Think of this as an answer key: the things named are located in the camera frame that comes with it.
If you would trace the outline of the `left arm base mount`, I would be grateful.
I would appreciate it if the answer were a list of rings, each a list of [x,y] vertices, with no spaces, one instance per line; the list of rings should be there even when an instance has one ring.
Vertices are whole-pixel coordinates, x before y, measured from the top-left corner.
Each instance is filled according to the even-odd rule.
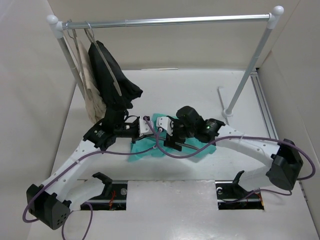
[[[128,181],[112,180],[101,172],[92,175],[99,179],[104,188],[100,195],[87,201],[93,211],[125,211],[127,208]]]

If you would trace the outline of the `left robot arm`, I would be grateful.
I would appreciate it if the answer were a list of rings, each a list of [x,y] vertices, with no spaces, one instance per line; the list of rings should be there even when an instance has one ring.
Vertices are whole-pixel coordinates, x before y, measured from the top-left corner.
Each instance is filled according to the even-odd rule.
[[[133,142],[151,134],[152,123],[137,117],[127,122],[125,116],[105,117],[94,124],[76,147],[71,156],[40,185],[32,184],[26,191],[27,206],[22,214],[29,222],[27,213],[52,230],[63,226],[72,211],[93,197],[107,198],[112,191],[112,180],[105,174],[95,173],[85,183],[75,186],[78,178],[97,159],[106,154],[118,138]]]

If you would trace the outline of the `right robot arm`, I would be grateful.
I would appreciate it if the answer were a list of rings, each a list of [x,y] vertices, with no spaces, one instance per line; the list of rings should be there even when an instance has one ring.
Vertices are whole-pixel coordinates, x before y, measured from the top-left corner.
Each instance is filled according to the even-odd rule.
[[[248,136],[223,121],[203,119],[198,112],[184,106],[176,117],[162,116],[156,126],[166,132],[164,146],[182,151],[186,139],[195,138],[201,143],[231,149],[263,164],[255,170],[241,170],[231,184],[231,191],[243,197],[250,190],[274,185],[285,191],[293,190],[303,160],[293,141]]]

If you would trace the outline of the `metal clothes hanger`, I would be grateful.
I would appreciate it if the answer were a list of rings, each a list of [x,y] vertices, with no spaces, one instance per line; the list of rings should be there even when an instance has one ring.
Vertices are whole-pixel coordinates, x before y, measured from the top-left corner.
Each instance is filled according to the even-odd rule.
[[[186,143],[175,142],[174,144],[178,145],[180,147],[185,147],[185,148],[189,148],[189,149],[193,149],[193,150],[199,150],[199,148],[197,148],[196,146],[186,144]]]

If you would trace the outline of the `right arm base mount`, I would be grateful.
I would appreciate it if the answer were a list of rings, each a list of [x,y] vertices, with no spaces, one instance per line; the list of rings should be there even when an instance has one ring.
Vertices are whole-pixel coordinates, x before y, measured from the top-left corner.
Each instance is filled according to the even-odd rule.
[[[235,178],[215,182],[217,206],[219,210],[264,210],[259,192],[246,191],[239,186],[240,177],[245,171],[238,172]]]

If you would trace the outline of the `teal t shirt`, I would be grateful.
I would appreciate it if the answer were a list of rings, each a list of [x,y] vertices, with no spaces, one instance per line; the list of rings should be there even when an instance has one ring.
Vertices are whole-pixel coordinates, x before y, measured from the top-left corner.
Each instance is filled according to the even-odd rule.
[[[196,138],[188,138],[185,140],[184,143],[187,145],[190,145],[192,147],[195,147],[195,149],[189,148],[187,146],[182,146],[181,151],[177,151],[175,149],[165,147],[163,144],[163,141],[161,139],[159,139],[160,146],[167,153],[172,154],[172,155],[178,155],[178,154],[181,154],[182,156],[190,155],[206,145],[205,143],[200,142]],[[130,146],[130,152],[131,153],[142,152],[142,151],[147,150],[151,147],[154,147],[155,145],[156,145],[156,140],[154,138],[152,138],[152,137],[144,138],[142,140],[136,141],[135,143],[132,143]],[[213,154],[216,151],[216,149],[217,148],[214,145],[210,145],[209,147],[207,147],[206,149],[204,149],[200,153],[194,155],[193,157],[196,160],[201,160],[204,157],[206,157],[207,155]],[[156,147],[156,148],[153,148],[152,150],[145,152],[145,153],[131,155],[128,157],[127,161],[128,162],[135,162],[135,161],[138,161],[138,160],[142,159],[143,157],[147,157],[147,156],[151,156],[153,158],[163,158],[166,155]]]

